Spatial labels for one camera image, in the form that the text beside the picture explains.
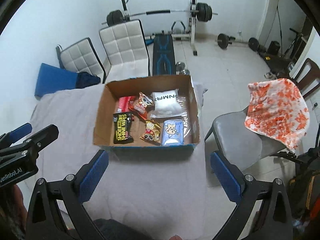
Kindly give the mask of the black shoe shine wipes pack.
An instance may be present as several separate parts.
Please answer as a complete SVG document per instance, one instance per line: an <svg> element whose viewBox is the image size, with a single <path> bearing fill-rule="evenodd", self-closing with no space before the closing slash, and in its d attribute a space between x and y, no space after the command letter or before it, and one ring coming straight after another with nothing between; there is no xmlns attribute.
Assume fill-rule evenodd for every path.
<svg viewBox="0 0 320 240"><path fill-rule="evenodd" d="M130 134L132 124L132 113L122 112L114 113L114 144L128 144L133 142L133 137Z"/></svg>

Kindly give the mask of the red floral snack packet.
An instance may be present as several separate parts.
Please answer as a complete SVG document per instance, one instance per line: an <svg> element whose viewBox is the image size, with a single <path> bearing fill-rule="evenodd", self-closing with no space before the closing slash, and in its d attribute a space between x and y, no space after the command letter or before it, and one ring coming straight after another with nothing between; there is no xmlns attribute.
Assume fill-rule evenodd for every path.
<svg viewBox="0 0 320 240"><path fill-rule="evenodd" d="M116 112L117 113L128 112L129 106L134 103L135 99L136 99L136 96L124 96L119 98Z"/></svg>

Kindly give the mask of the large panda snack bag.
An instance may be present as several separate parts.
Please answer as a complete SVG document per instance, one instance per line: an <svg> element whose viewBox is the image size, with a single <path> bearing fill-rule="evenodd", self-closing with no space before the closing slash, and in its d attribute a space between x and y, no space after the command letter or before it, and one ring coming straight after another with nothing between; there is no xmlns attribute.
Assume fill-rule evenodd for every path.
<svg viewBox="0 0 320 240"><path fill-rule="evenodd" d="M153 106L153 100L151 100L144 93L140 92L138 101L136 103L129 103L129 110L136 112L144 121L148 119L147 108Z"/></svg>

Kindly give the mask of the small panda snack bag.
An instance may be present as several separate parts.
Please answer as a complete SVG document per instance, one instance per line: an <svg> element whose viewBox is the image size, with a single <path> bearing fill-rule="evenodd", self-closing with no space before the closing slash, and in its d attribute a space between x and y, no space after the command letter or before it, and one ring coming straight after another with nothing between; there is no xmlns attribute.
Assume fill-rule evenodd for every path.
<svg viewBox="0 0 320 240"><path fill-rule="evenodd" d="M140 136L140 139L159 144L161 142L160 136L161 136L160 124L153 120L146 120L145 131Z"/></svg>

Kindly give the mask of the blue cartoon tissue pack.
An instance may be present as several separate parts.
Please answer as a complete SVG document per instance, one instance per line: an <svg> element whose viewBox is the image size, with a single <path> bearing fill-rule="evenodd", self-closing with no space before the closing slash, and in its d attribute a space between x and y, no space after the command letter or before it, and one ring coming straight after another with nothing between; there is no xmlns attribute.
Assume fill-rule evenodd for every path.
<svg viewBox="0 0 320 240"><path fill-rule="evenodd" d="M181 146L184 143L184 125L180 119L165 120L162 146Z"/></svg>

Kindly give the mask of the white packaged sock bag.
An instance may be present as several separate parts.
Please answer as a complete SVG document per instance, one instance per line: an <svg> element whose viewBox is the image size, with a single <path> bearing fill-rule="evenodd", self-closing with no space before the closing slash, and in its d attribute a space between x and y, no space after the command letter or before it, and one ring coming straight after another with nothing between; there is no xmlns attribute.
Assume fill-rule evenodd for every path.
<svg viewBox="0 0 320 240"><path fill-rule="evenodd" d="M178 89L164 92L153 92L151 94L154 110L150 114L151 118L164 119L182 116L186 111L178 102Z"/></svg>

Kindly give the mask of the blue foam cushion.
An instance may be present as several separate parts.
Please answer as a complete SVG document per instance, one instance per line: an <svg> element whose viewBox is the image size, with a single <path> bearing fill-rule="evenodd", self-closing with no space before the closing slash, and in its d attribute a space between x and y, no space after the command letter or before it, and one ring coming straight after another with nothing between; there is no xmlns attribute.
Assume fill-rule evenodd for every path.
<svg viewBox="0 0 320 240"><path fill-rule="evenodd" d="M76 89L77 77L77 73L42 63L34 95L36 98L41 98L60 90Z"/></svg>

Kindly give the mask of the grey padded chair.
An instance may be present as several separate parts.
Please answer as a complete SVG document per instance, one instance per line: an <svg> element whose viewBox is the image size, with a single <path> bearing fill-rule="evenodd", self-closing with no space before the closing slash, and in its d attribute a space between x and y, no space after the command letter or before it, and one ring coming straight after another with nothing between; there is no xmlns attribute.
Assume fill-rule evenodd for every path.
<svg viewBox="0 0 320 240"><path fill-rule="evenodd" d="M208 187L220 185L210 167L209 155L214 151L221 151L243 174L251 174L257 179L281 178L286 184L295 174L293 164L271 155L283 150L282 144L245 128L246 112L246 109L225 114L208 109L203 111Z"/></svg>

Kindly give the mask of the dark blue cloth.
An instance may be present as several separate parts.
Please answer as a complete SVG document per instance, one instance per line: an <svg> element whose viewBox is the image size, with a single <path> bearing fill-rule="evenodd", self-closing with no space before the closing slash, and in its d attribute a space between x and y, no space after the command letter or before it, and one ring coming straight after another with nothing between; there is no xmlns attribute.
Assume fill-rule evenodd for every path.
<svg viewBox="0 0 320 240"><path fill-rule="evenodd" d="M98 85L101 82L100 77L91 75L87 72L81 72L77 74L75 87L76 89L82 89L94 85Z"/></svg>

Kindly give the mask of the white quilted chair left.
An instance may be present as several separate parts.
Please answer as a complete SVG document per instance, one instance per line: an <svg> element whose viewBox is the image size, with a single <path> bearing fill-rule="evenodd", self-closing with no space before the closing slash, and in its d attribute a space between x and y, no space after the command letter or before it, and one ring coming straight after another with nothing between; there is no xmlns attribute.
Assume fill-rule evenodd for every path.
<svg viewBox="0 0 320 240"><path fill-rule="evenodd" d="M99 77L101 83L105 82L105 68L89 37L86 37L65 49L58 44L56 46L56 53L60 68L74 73L86 72Z"/></svg>

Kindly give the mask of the milk carton cardboard box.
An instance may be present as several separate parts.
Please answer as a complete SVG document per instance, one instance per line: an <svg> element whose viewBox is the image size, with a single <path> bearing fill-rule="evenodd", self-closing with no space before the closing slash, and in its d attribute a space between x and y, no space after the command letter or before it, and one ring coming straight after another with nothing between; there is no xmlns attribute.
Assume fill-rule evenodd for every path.
<svg viewBox="0 0 320 240"><path fill-rule="evenodd" d="M178 102L186 111L182 116L173 118L155 119L150 114L154 105L147 108L148 119L153 120L161 126L161 142L159 144L144 141L140 136L145 131L145 123L136 112L132 113L132 124L130 134L133 142L128 144L114 144L113 115L118 106L118 100L124 96L136 96L134 103L138 101L139 93L142 92L152 100L153 92L164 92L178 89ZM162 146L163 124L165 120L180 119L184 125L184 143L181 146ZM105 85L99 102L97 118L95 121L93 143L97 146L106 146L115 150L135 151L144 150L149 152L178 152L181 154L192 154L196 145L200 142L199 115L194 92L194 86L189 75L156 75L112 81Z"/></svg>

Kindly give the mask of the brown wooden chair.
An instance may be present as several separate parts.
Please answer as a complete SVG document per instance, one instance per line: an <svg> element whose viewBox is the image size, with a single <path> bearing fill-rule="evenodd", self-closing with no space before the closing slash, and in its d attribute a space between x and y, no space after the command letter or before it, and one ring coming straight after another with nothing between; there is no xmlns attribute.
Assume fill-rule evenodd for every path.
<svg viewBox="0 0 320 240"><path fill-rule="evenodd" d="M302 73L307 66L309 66L310 69L304 76L302 76ZM313 83L313 81L318 81L317 85L303 94L303 90L308 88ZM298 71L297 75L293 78L293 82L299 88L301 94L303 95L303 98L305 99L310 97L313 93L317 92L317 90L319 90L319 66L317 65L317 63L312 59L307 58Z"/></svg>

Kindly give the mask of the black blue weight bench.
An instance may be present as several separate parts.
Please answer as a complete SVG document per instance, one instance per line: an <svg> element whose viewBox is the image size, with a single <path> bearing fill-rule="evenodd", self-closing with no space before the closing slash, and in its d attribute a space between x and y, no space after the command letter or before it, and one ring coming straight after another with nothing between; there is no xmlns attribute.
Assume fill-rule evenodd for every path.
<svg viewBox="0 0 320 240"><path fill-rule="evenodd" d="M176 75L173 39L159 34L153 39L152 75Z"/></svg>

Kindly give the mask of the barbell with black plates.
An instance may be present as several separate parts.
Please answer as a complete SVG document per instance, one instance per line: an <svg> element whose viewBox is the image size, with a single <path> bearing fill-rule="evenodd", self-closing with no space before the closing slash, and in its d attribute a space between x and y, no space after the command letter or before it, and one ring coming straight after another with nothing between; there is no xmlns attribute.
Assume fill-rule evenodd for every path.
<svg viewBox="0 0 320 240"><path fill-rule="evenodd" d="M113 26L118 23L123 23L126 21L129 21L131 17L136 16L142 16L142 15L157 15L157 14L172 14L172 13L189 13L191 17L195 16L196 19L200 22L208 22L212 19L213 15L218 15L218 13L213 12L212 7L208 5L207 3L197 3L196 9L190 9L190 10L153 10L153 11L146 11L146 12L140 12L136 14L128 14L124 15L120 10L115 10L110 12L105 22L102 23L102 25L108 25Z"/></svg>

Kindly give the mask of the white barbell rack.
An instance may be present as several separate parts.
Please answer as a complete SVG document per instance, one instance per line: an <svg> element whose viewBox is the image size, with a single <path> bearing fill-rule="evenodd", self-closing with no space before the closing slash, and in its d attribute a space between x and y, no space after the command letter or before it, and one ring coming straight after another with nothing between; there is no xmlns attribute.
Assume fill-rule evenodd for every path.
<svg viewBox="0 0 320 240"><path fill-rule="evenodd" d="M127 9L127 3L129 0L121 0L122 3L122 7L123 7L123 14L124 15L128 15L130 14L128 9ZM190 9L196 9L196 4L197 4L197 0L190 0ZM183 23L183 21L179 20L179 21L175 21L172 26L171 26L171 30L168 31L169 34L173 35L173 39L175 40L189 40L190 41L190 47L192 49L193 55L197 56L198 52L195 46L195 29L196 29L196 17L193 16L191 17L191 15L189 14L189 18L188 18L188 26L186 27L186 25ZM174 27L176 25L177 22L180 22L182 28L183 28L183 32L181 32L180 34L174 32Z"/></svg>

